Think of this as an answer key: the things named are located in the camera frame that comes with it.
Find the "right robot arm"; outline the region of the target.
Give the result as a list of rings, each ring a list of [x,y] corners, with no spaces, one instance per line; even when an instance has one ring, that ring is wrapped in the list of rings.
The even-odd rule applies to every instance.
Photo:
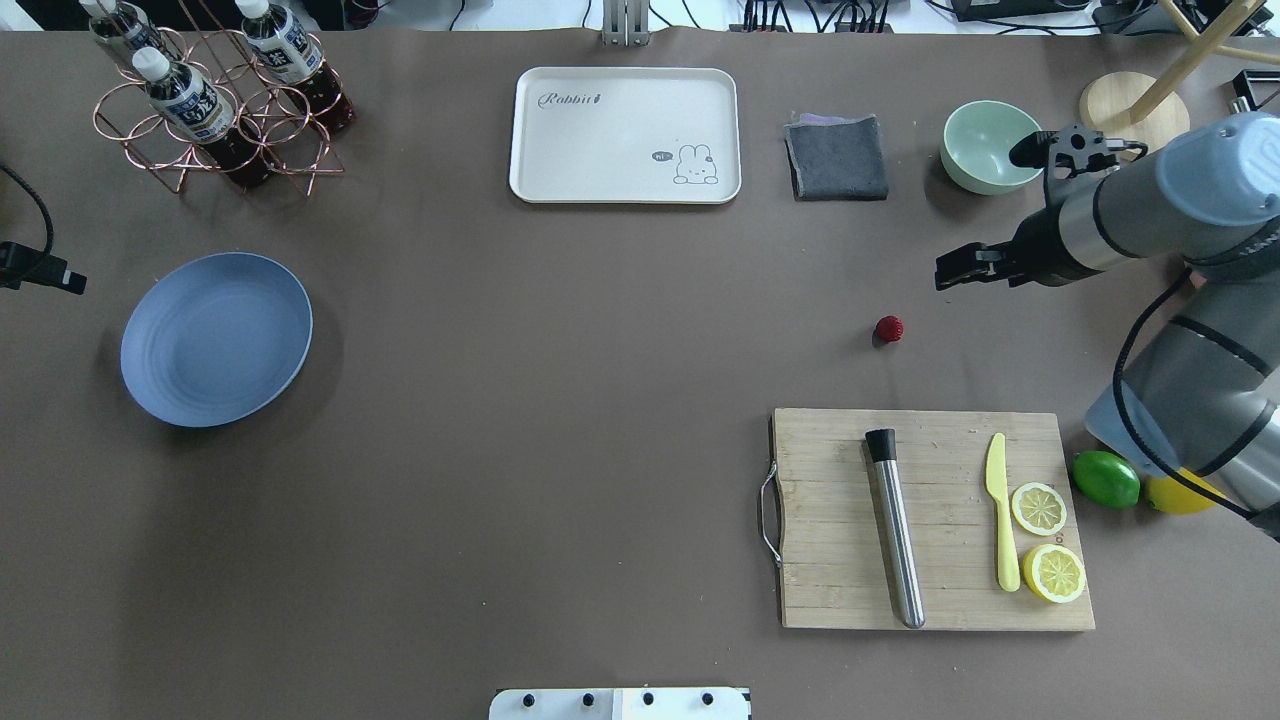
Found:
[[[934,284],[1057,287],[1139,258],[1178,254],[1203,278],[1190,301],[1114,378],[1089,433],[1140,470],[1187,470],[1277,536],[1277,118],[1243,111],[1119,167],[1120,142],[1083,126],[1037,131],[1010,152],[1046,176],[1046,206],[1005,243],[937,259]]]

